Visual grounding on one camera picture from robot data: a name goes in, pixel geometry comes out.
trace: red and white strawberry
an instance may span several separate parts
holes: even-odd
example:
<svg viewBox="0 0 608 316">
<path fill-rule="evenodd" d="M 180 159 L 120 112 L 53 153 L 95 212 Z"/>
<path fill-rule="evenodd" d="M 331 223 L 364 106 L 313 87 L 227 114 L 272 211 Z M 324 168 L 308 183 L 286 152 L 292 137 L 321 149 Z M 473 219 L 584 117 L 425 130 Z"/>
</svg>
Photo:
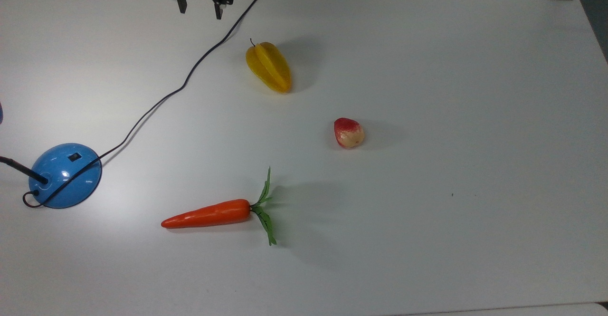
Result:
<svg viewBox="0 0 608 316">
<path fill-rule="evenodd" d="M 334 121 L 334 134 L 337 142 L 345 149 L 359 145 L 365 138 L 361 124 L 346 117 Z"/>
</svg>

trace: black wire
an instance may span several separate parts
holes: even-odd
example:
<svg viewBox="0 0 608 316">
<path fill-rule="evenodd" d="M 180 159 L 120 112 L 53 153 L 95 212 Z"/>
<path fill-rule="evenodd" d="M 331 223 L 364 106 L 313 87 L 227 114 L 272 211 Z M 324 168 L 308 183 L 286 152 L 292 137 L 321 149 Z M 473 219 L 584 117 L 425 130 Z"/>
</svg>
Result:
<svg viewBox="0 0 608 316">
<path fill-rule="evenodd" d="M 26 204 L 26 206 L 30 207 L 30 208 L 37 208 L 39 206 L 43 206 L 42 203 L 40 203 L 39 205 L 31 205 L 30 203 L 28 203 L 28 201 L 26 201 L 26 197 L 28 195 L 33 195 L 33 196 L 38 196 L 39 192 L 37 190 L 34 191 L 28 191 L 26 193 L 23 194 L 23 197 L 21 198 L 23 200 L 23 203 Z"/>
<path fill-rule="evenodd" d="M 154 104 L 154 106 L 152 106 L 152 108 L 150 108 L 147 112 L 145 112 L 142 117 L 139 118 L 139 120 L 137 120 L 137 122 L 135 123 L 135 125 L 133 125 L 133 127 L 131 128 L 131 130 L 128 132 L 128 134 L 126 135 L 126 137 L 124 137 L 123 141 L 121 141 L 118 145 L 116 145 L 115 147 L 113 147 L 111 150 L 109 150 L 108 152 L 105 152 L 103 155 L 98 156 L 97 158 L 95 158 L 94 160 L 92 160 L 89 164 L 85 165 L 82 169 L 80 169 L 80 171 L 74 173 L 74 175 L 72 175 L 72 177 L 70 177 L 67 181 L 63 182 L 63 184 L 61 186 L 59 186 L 59 188 L 57 188 L 57 190 L 55 190 L 51 195 L 48 196 L 48 198 L 40 203 L 40 205 L 45 205 L 47 204 L 52 198 L 54 198 L 55 196 L 57 196 L 58 193 L 60 193 L 68 184 L 70 184 L 70 182 L 73 182 L 74 179 L 76 179 L 76 177 L 80 176 L 82 173 L 84 173 L 84 171 L 86 171 L 87 169 L 89 169 L 90 167 L 92 167 L 95 163 L 99 162 L 102 158 L 104 158 L 105 156 L 111 154 L 112 152 L 116 151 L 117 149 L 119 149 L 119 147 L 121 147 L 122 145 L 124 145 L 124 143 L 126 143 L 128 141 L 128 139 L 131 137 L 131 134 L 135 131 L 135 129 L 137 128 L 137 126 L 139 125 L 139 123 L 141 123 L 141 121 L 148 115 L 150 114 L 150 112 L 152 112 L 152 110 L 154 110 L 157 106 L 159 106 L 161 103 L 165 102 L 167 99 L 169 99 L 170 97 L 172 97 L 173 95 L 176 95 L 176 93 L 179 93 L 180 91 L 182 91 L 186 85 L 188 84 L 188 81 L 190 80 L 190 77 L 192 76 L 192 74 L 194 73 L 196 67 L 198 67 L 198 65 L 211 53 L 213 52 L 215 49 L 219 48 L 220 45 L 224 44 L 226 42 L 226 40 L 228 39 L 228 37 L 230 37 L 230 34 L 232 34 L 232 31 L 234 31 L 234 29 L 237 28 L 237 26 L 239 25 L 239 23 L 241 23 L 241 21 L 243 20 L 243 18 L 245 17 L 245 15 L 247 15 L 247 13 L 249 12 L 249 10 L 251 9 L 251 7 L 254 6 L 254 4 L 256 4 L 257 0 L 253 0 L 251 2 L 251 4 L 249 5 L 249 7 L 247 7 L 247 9 L 243 12 L 243 14 L 241 14 L 241 17 L 239 17 L 239 19 L 237 19 L 237 21 L 234 23 L 234 25 L 230 28 L 230 31 L 228 31 L 228 33 L 226 34 L 226 36 L 224 36 L 224 38 L 222 40 L 220 40 L 217 44 L 215 44 L 211 49 L 209 49 L 207 52 L 205 52 L 205 54 L 198 60 L 196 61 L 196 64 L 192 67 L 192 69 L 190 70 L 190 72 L 188 73 L 188 76 L 186 77 L 186 80 L 184 81 L 184 84 L 172 91 L 171 93 L 167 94 L 165 97 L 163 97 L 162 99 L 160 99 L 158 102 L 156 102 Z M 25 201 L 25 197 L 26 195 L 23 196 L 23 201 L 24 203 L 26 203 L 26 205 L 29 205 L 26 201 Z"/>
</svg>

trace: orange carrot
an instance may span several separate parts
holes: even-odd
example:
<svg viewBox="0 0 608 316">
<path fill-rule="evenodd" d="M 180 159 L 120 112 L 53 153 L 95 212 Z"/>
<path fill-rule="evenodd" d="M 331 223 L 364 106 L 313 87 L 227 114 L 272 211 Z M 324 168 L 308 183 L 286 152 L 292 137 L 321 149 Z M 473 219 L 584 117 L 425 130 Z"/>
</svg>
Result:
<svg viewBox="0 0 608 316">
<path fill-rule="evenodd" d="M 226 225 L 249 219 L 251 206 L 247 200 L 232 200 L 206 206 L 173 216 L 161 223 L 166 229 L 184 229 L 186 227 L 206 227 Z"/>
<path fill-rule="evenodd" d="M 258 216 L 262 226 L 268 234 L 268 244 L 276 245 L 276 240 L 272 236 L 272 223 L 270 217 L 261 207 L 264 202 L 272 199 L 272 197 L 268 197 L 269 190 L 270 167 L 268 168 L 268 176 L 264 183 L 264 190 L 262 190 L 260 199 L 253 205 L 249 205 L 249 201 L 244 199 L 226 201 L 170 217 L 161 222 L 161 226 L 166 229 L 182 229 L 187 227 L 226 225 L 228 223 L 247 221 L 249 219 L 249 214 L 253 212 Z"/>
</svg>

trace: toy fruit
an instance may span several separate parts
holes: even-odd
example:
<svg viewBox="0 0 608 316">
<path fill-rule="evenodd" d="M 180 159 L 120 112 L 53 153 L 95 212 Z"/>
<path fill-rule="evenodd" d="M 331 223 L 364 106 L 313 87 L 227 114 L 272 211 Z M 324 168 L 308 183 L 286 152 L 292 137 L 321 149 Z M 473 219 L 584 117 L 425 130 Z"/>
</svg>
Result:
<svg viewBox="0 0 608 316">
<path fill-rule="evenodd" d="M 268 234 L 268 244 L 276 245 L 276 240 L 272 235 L 272 223 L 270 217 L 261 205 L 272 199 L 268 197 L 270 191 L 270 167 L 268 176 L 264 183 L 264 189 L 257 202 L 249 205 L 249 201 L 244 199 L 230 200 L 216 205 L 206 206 L 197 210 L 176 215 L 161 222 L 161 226 L 166 229 L 184 229 L 189 227 L 209 227 L 217 225 L 227 225 L 247 221 L 250 213 L 254 213 L 260 219 L 262 227 Z"/>
<path fill-rule="evenodd" d="M 346 117 L 334 121 L 334 134 L 337 142 L 345 149 L 359 145 L 365 138 L 361 124 Z"/>
<path fill-rule="evenodd" d="M 287 93 L 291 89 L 291 71 L 273 44 L 264 42 L 253 45 L 247 50 L 245 59 L 249 69 L 270 89 L 279 93 Z"/>
</svg>

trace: blue dome base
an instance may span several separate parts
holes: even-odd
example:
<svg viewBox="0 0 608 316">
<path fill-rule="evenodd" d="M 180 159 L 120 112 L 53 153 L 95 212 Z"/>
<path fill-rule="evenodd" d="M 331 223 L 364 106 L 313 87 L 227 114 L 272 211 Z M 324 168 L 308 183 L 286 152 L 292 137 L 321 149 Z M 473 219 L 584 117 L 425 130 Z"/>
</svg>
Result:
<svg viewBox="0 0 608 316">
<path fill-rule="evenodd" d="M 48 179 L 48 183 L 42 184 L 30 178 L 31 191 L 37 191 L 34 198 L 39 203 L 44 203 L 63 182 L 72 175 L 97 159 L 97 154 L 85 145 L 68 143 L 57 145 L 41 155 L 32 170 Z M 53 197 L 44 206 L 50 208 L 68 208 L 75 206 L 89 197 L 102 178 L 102 164 L 96 162 L 86 171 L 74 178 L 63 190 Z"/>
</svg>

